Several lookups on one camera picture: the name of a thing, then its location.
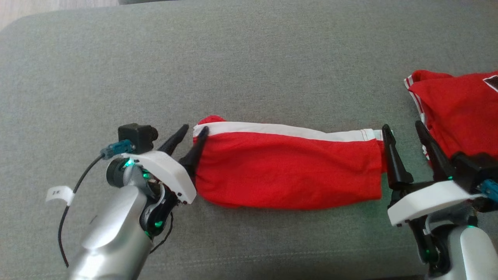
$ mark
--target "folded garment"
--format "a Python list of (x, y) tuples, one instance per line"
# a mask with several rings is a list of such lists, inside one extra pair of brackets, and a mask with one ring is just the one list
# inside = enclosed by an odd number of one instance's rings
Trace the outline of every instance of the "folded garment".
[(418, 70), (404, 83), (448, 157), (463, 151), (498, 158), (498, 71), (453, 77)]
[(381, 132), (324, 133), (210, 116), (196, 187), (226, 207), (323, 209), (380, 199)]

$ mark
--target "gray sofa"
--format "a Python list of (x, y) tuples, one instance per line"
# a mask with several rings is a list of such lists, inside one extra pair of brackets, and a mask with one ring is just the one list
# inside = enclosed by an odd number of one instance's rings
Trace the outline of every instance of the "gray sofa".
[[(58, 11), (0, 32), (0, 279), (63, 279), (64, 203), (117, 127), (158, 128), (217, 114), (326, 132), (388, 123), (416, 180), (431, 172), (402, 80), (416, 69), (496, 70), (492, 0), (181, 0)], [(178, 154), (185, 153), (185, 141)], [(115, 192), (99, 163), (63, 231), (82, 231)], [(383, 198), (323, 211), (225, 209), (198, 197), (174, 210), (166, 244), (140, 279), (373, 279), (421, 275), (408, 228)], [(481, 225), (498, 240), (496, 214)]]

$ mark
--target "wooden floor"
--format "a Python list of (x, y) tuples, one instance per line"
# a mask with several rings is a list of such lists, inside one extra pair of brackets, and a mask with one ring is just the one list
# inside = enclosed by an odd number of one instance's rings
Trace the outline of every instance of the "wooden floor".
[(0, 0), (0, 30), (14, 20), (30, 14), (117, 5), (118, 0)]

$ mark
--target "black logo patch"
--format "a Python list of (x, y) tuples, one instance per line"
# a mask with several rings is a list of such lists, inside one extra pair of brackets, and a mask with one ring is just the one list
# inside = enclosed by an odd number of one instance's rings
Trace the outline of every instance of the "black logo patch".
[(485, 83), (487, 83), (488, 86), (490, 86), (496, 92), (498, 92), (498, 75), (494, 75), (494, 76), (491, 76), (489, 78), (485, 78), (483, 81)]

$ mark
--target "red cloth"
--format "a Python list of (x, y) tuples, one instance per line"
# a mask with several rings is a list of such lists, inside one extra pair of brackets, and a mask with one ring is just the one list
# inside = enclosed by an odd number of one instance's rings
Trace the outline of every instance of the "red cloth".
[(463, 151), (498, 158), (498, 71), (453, 77), (418, 70), (404, 82), (448, 157)]
[(210, 116), (196, 188), (226, 207), (322, 209), (380, 199), (380, 131), (326, 134)]

